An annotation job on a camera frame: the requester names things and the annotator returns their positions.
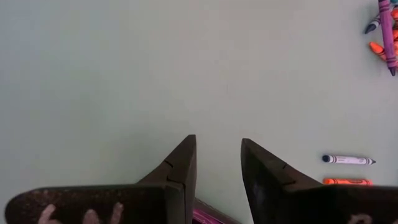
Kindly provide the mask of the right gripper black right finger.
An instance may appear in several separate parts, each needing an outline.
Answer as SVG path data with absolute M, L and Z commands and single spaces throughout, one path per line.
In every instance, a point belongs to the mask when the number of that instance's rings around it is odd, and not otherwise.
M 248 138 L 241 168 L 254 224 L 398 224 L 398 187 L 323 185 Z

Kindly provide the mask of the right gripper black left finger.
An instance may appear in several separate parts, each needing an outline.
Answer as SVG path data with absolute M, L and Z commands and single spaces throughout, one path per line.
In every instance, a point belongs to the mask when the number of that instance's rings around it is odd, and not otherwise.
M 6 205 L 7 224 L 191 224 L 197 143 L 188 135 L 135 184 L 43 187 Z

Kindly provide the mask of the purple crayon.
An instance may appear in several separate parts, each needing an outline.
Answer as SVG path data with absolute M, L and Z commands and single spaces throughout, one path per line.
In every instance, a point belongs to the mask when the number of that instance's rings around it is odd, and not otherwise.
M 193 221 L 196 224 L 220 224 L 217 219 L 199 209 L 193 210 Z
M 390 0 L 378 0 L 379 15 L 381 20 L 382 39 L 386 56 L 387 67 L 392 76 L 396 75 L 396 54 L 394 38 L 392 32 L 392 18 L 390 10 Z

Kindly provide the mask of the black plastic basket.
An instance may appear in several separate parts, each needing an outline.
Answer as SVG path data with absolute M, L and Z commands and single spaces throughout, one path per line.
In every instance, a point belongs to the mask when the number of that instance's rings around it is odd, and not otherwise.
M 211 205 L 208 205 L 207 203 L 203 202 L 198 198 L 195 198 L 193 209 L 202 210 L 203 212 L 217 219 L 220 222 L 220 224 L 241 224 L 237 220 L 213 208 Z

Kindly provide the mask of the green table mat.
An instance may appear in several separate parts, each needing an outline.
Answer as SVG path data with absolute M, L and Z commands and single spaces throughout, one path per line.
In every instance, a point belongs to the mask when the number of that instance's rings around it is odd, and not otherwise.
M 252 224 L 249 138 L 316 180 L 398 185 L 377 0 L 0 0 L 0 224 L 15 195 L 131 184 L 189 134 L 196 196 Z M 323 155 L 368 157 L 330 164 Z

